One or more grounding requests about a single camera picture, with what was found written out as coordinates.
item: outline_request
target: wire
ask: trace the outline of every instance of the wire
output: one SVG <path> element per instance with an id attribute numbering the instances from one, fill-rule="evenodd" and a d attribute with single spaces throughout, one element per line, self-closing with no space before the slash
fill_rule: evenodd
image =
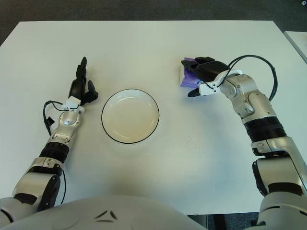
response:
<path id="1" fill-rule="evenodd" d="M 236 59 L 232 60 L 229 63 L 229 65 L 228 65 L 229 71 L 227 72 L 226 76 L 223 78 L 222 82 L 217 87 L 220 87 L 223 84 L 223 82 L 225 81 L 226 77 L 228 76 L 228 74 L 230 73 L 232 68 L 235 66 L 235 64 L 237 62 L 239 62 L 240 60 L 244 59 L 244 58 L 258 58 L 258 59 L 264 61 L 265 63 L 267 63 L 270 66 L 270 68 L 272 70 L 272 74 L 273 74 L 273 79 L 274 79 L 272 92 L 271 92 L 270 97 L 269 97 L 269 100 L 271 101 L 274 98 L 274 96 L 275 96 L 275 94 L 277 92 L 278 81 L 277 81 L 276 71 L 275 71 L 274 66 L 268 60 L 266 60 L 265 58 L 263 58 L 261 56 L 257 56 L 257 55 L 243 55 L 243 56 L 237 57 Z"/>
<path id="2" fill-rule="evenodd" d="M 63 104 L 63 103 L 60 103 L 60 102 L 51 102 L 51 103 L 52 103 L 53 107 L 54 107 L 56 110 L 58 110 L 58 111 L 62 111 L 62 112 L 68 111 L 68 109 L 64 109 L 64 110 L 58 109 L 58 108 L 55 106 L 55 104 L 54 104 L 54 103 L 58 103 L 58 104 Z"/>
<path id="3" fill-rule="evenodd" d="M 66 195 L 66 177 L 65 177 L 64 169 L 63 169 L 63 176 L 64 176 L 64 195 L 63 195 L 63 199 L 61 201 L 61 204 L 63 204 L 64 198 L 65 198 L 65 195 Z"/>

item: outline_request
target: tabletop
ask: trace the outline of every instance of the tabletop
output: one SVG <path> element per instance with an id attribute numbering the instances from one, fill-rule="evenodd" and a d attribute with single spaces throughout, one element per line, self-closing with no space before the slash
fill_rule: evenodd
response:
<path id="1" fill-rule="evenodd" d="M 65 161 L 65 202 L 108 194 L 145 196 L 185 214 L 258 211 L 250 139 L 222 94 L 188 98 L 179 86 L 184 57 L 210 56 L 228 64 L 254 54 L 276 68 L 272 101 L 305 160 L 307 65 L 271 21 L 21 22 L 0 47 L 0 197 L 12 191 L 48 140 L 43 105 L 64 102 L 77 65 L 99 97 L 85 105 L 76 142 Z M 236 68 L 269 95 L 273 77 L 260 60 Z M 159 106 L 156 130 L 122 144 L 101 125 L 104 104 L 123 89 L 140 89 Z M 47 115 L 57 120 L 51 107 Z M 63 196 L 63 180 L 57 204 Z"/>
<path id="2" fill-rule="evenodd" d="M 307 32 L 285 31 L 283 34 L 307 63 Z"/>

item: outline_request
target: silver robot arm segment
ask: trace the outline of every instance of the silver robot arm segment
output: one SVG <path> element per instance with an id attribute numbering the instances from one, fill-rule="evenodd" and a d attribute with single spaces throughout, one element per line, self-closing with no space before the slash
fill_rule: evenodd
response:
<path id="1" fill-rule="evenodd" d="M 250 76 L 239 74 L 237 70 L 227 76 L 219 88 L 241 117 L 252 141 L 252 150 L 259 157 L 252 168 L 257 188 L 265 198 L 257 226 L 252 229 L 291 229 L 293 226 L 304 229 L 307 226 L 307 166 L 292 138 L 286 135 L 269 99 Z"/>

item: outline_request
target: purple object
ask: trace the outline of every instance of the purple object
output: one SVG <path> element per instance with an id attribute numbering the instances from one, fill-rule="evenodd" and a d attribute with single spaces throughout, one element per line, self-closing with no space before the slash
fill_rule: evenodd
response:
<path id="1" fill-rule="evenodd" d="M 195 61 L 195 59 L 185 57 L 184 58 L 187 61 Z M 203 83 L 203 81 L 199 80 L 195 73 L 192 73 L 191 71 L 188 71 L 187 69 L 184 69 L 184 76 L 180 76 L 181 81 L 181 87 L 190 87 L 190 88 L 198 88 L 199 83 Z"/>

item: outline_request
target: white plate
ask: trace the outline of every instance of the white plate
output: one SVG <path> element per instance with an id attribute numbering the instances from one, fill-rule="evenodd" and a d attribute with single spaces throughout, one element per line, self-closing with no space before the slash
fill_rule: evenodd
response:
<path id="1" fill-rule="evenodd" d="M 154 132 L 159 122 L 159 108 L 144 91 L 122 90 L 106 102 L 101 121 L 112 139 L 126 144 L 136 143 Z"/>

